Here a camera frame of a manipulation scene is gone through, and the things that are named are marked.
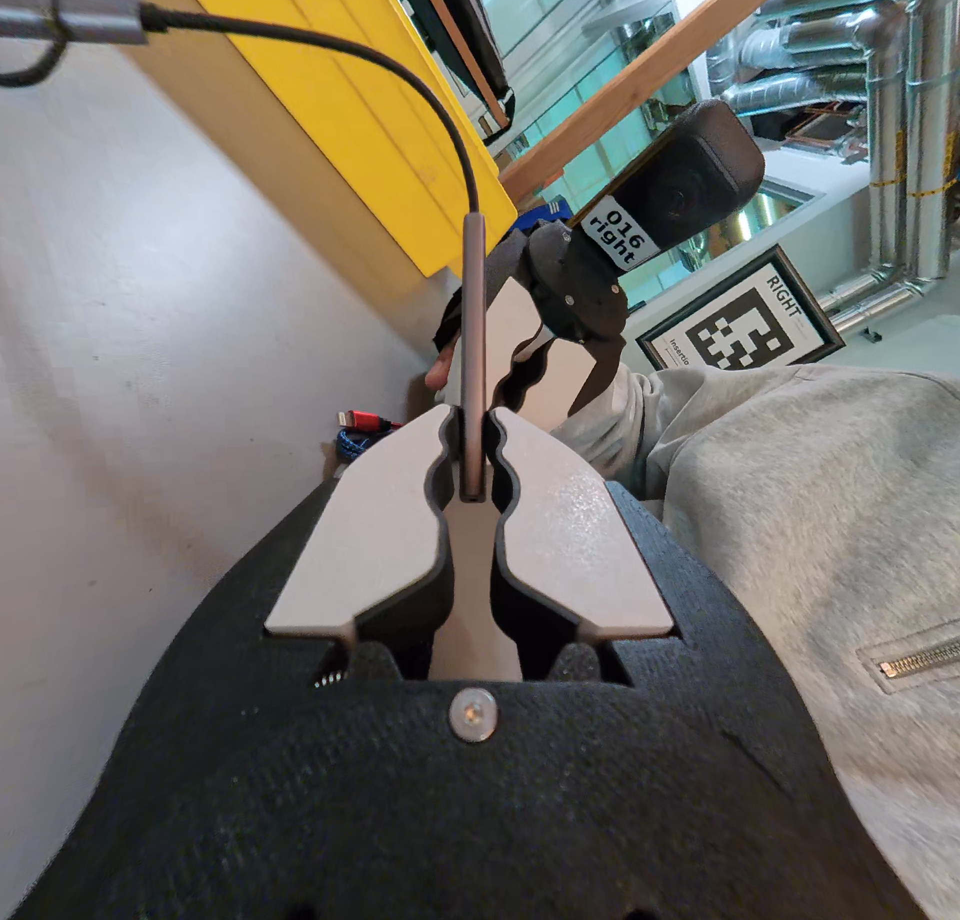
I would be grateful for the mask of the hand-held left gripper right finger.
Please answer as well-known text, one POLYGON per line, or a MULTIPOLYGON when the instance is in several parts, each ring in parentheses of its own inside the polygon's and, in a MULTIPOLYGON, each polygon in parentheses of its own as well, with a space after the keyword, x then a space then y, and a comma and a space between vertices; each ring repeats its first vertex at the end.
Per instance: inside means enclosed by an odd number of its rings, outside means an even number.
POLYGON ((606 482, 518 414, 487 416, 491 612, 515 643, 666 636, 674 620, 606 482))

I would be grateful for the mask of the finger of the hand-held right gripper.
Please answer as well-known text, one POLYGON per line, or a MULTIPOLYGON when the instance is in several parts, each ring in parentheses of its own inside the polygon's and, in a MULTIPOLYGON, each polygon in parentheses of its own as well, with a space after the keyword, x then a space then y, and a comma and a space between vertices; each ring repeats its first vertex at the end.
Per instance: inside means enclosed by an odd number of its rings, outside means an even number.
POLYGON ((513 361, 496 388, 496 405, 550 434, 569 418, 594 366, 581 343, 551 338, 525 359, 513 361))
POLYGON ((545 333, 529 294, 508 277, 486 310, 486 405, 549 412, 547 369, 556 338, 545 333))

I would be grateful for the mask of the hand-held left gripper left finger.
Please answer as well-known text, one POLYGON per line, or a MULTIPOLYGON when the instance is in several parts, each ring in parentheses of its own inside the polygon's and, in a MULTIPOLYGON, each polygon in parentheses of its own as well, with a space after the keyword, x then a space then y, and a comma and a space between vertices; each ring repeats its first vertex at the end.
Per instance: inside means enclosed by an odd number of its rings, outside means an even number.
POLYGON ((351 464, 266 619, 274 637, 431 646, 454 601, 445 509, 459 410, 440 404, 351 464))

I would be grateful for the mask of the person's right forearm grey sleeve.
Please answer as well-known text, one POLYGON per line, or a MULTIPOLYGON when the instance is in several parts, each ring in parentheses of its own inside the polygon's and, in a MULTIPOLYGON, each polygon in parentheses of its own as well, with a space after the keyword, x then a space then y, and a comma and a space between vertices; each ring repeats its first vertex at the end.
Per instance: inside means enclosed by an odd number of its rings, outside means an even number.
POLYGON ((606 389, 550 434, 603 479, 641 499, 661 499, 665 475, 649 458, 674 415, 669 386, 664 375, 640 375, 620 364, 606 389))

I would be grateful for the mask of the wooden beam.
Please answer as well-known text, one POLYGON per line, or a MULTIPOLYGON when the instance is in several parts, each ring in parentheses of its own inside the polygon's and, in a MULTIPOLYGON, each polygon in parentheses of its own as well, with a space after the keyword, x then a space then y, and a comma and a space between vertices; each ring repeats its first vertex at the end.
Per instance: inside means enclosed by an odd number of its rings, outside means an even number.
POLYGON ((499 176, 513 202, 558 175, 565 164, 641 106, 700 54, 768 0, 703 0, 587 102, 499 176))

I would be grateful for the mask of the framed black white marker sign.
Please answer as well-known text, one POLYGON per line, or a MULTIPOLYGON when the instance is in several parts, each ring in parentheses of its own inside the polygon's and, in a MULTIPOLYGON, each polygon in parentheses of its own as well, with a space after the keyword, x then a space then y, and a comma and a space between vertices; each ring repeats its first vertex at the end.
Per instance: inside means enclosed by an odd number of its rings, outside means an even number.
POLYGON ((819 362, 845 345, 779 245, 635 338, 655 370, 819 362))

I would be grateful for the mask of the silver ventilation ducts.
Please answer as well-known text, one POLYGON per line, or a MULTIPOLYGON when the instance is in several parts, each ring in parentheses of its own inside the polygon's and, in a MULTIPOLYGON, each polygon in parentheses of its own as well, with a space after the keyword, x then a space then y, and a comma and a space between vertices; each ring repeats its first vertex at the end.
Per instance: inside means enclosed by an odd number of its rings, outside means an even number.
POLYGON ((866 106, 870 266, 820 299, 840 335, 920 300, 949 273, 958 191, 959 0, 768 0, 727 68, 766 71, 715 96, 741 117, 866 106))

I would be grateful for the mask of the person's grey hooded jacket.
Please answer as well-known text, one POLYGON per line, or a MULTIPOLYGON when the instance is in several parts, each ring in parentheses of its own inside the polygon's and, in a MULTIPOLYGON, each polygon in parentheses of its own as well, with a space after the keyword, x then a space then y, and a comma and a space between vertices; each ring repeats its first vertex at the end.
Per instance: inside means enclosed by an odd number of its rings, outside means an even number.
POLYGON ((848 795, 931 918, 958 918, 958 379, 833 367, 627 374, 644 496, 786 664, 848 795))

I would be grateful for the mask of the black edged board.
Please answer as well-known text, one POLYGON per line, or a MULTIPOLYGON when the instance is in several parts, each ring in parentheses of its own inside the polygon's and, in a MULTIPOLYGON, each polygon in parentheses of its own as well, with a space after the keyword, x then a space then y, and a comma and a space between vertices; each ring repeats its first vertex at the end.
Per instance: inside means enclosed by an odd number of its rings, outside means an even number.
POLYGON ((486 107, 493 123, 482 139, 491 146, 513 127, 516 95, 482 0, 401 0, 426 44, 486 107))

